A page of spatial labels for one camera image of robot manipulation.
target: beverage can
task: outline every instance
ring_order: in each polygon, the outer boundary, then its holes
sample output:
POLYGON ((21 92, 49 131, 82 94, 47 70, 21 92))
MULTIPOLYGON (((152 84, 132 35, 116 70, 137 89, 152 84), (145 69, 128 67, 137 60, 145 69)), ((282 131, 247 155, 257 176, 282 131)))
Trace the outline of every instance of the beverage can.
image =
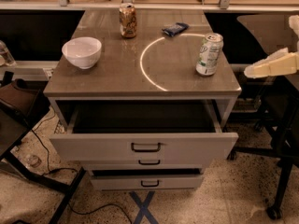
POLYGON ((123 3, 120 6, 121 35, 125 38, 135 37, 137 34, 136 10, 132 3, 123 3))
POLYGON ((217 60, 223 48, 222 35, 209 33, 203 38, 199 51, 196 71, 203 76, 211 76, 217 70, 217 60))

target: wheel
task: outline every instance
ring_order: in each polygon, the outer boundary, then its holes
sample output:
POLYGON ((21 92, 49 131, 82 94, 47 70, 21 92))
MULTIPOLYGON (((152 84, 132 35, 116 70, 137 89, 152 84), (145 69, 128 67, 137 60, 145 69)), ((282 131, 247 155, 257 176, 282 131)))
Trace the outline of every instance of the wheel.
POLYGON ((257 121, 255 124, 254 124, 254 130, 255 131, 262 131, 263 130, 263 125, 262 125, 262 122, 261 121, 257 121))
POLYGON ((273 220, 278 220, 282 218, 282 213, 280 208, 277 208, 275 206, 270 206, 266 210, 268 216, 273 220))
POLYGON ((236 160, 236 152, 232 150, 230 154, 227 156, 226 160, 228 161, 235 161, 236 160))

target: black cable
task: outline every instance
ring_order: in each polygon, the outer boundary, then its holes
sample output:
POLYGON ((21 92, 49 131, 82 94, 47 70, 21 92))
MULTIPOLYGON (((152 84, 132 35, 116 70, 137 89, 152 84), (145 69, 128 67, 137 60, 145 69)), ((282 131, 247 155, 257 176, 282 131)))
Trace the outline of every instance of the black cable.
POLYGON ((31 130, 31 132, 36 136, 36 138, 38 139, 39 143, 41 144, 41 146, 43 148, 46 149, 47 151, 47 169, 48 169, 48 172, 43 174, 43 175, 51 175, 51 174, 54 174, 54 173, 57 173, 61 170, 72 170, 74 172, 76 172, 76 174, 78 173, 78 171, 75 169, 75 168, 57 168, 57 169, 53 169, 53 170, 50 170, 50 162, 49 162, 49 159, 50 159, 50 152, 49 150, 47 149, 47 147, 45 147, 44 143, 41 141, 41 139, 39 138, 39 136, 35 133, 34 130, 31 130))
POLYGON ((49 155, 50 155, 50 152, 49 152, 49 150, 47 149, 47 147, 45 147, 44 143, 41 141, 41 139, 40 139, 39 136, 35 133, 35 131, 34 131, 34 130, 31 130, 31 132, 36 136, 36 138, 38 139, 38 141, 39 141, 39 143, 41 144, 41 146, 47 150, 47 169, 48 169, 48 171, 50 172, 50 168, 49 168, 49 165, 50 165, 50 163, 49 163, 49 155))
POLYGON ((89 215, 89 214, 92 214, 92 213, 94 213, 94 212, 96 212, 96 211, 99 211, 99 210, 101 210, 101 209, 103 209, 103 208, 105 208, 105 207, 108 207, 108 206, 116 206, 116 207, 120 208, 120 210, 124 213, 124 215, 125 215, 125 216, 127 217, 127 219, 129 220, 129 222, 132 224, 132 220, 129 218, 128 214, 122 209, 121 206, 119 206, 119 205, 117 205, 117 204, 114 204, 114 203, 108 203, 108 204, 102 205, 102 206, 100 206, 100 207, 95 208, 95 209, 92 210, 91 212, 87 212, 87 213, 80 213, 80 212, 78 212, 78 211, 75 211, 75 210, 73 209, 73 207, 72 207, 70 204, 68 204, 68 206, 69 206, 69 208, 71 209, 71 211, 72 211, 73 213, 76 213, 77 215, 89 215))
POLYGON ((38 126, 34 129, 34 131, 36 131, 43 122, 48 121, 50 119, 53 119, 56 116, 56 113, 55 113, 54 109, 52 109, 52 110, 53 110, 53 115, 51 117, 47 118, 47 119, 44 119, 44 120, 40 121, 38 126))

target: white bowl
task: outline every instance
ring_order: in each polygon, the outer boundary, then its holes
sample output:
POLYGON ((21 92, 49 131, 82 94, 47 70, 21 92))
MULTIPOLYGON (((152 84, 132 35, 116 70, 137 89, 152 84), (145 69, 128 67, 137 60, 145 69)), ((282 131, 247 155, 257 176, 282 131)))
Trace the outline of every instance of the white bowl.
POLYGON ((63 55, 81 69, 93 67, 101 56, 102 43, 92 37, 79 37, 66 42, 63 55))

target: speckled floor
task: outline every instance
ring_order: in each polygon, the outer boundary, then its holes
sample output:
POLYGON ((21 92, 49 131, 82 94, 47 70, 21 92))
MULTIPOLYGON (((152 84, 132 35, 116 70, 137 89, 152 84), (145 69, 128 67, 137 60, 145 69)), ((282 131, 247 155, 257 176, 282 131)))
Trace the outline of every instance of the speckled floor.
MULTIPOLYGON (((53 117, 51 110, 45 119, 53 117)), ((79 163, 60 160, 52 147, 49 137, 54 133, 58 119, 53 117, 40 124, 36 134, 48 148, 50 169, 58 167, 79 168, 79 163)), ((269 136, 265 132, 253 130, 253 122, 230 123, 229 131, 238 132, 239 145, 268 145, 269 136)), ((28 133, 19 149, 13 149, 15 156, 23 163, 28 154, 36 154, 41 164, 32 168, 44 174, 47 168, 47 151, 38 139, 28 133)), ((148 191, 109 191, 93 189, 86 174, 67 206, 59 223, 285 223, 297 224, 299 220, 299 172, 293 168, 291 180, 282 205, 283 219, 272 221, 264 209, 273 203, 280 169, 277 160, 247 154, 238 154, 235 161, 213 161, 205 172, 205 179, 199 189, 148 191)), ((59 181, 70 183, 74 172, 62 170, 49 175, 59 181)), ((29 183, 21 177, 0 172, 0 223, 11 224, 17 220, 27 223, 49 223, 63 195, 37 184, 29 183)))

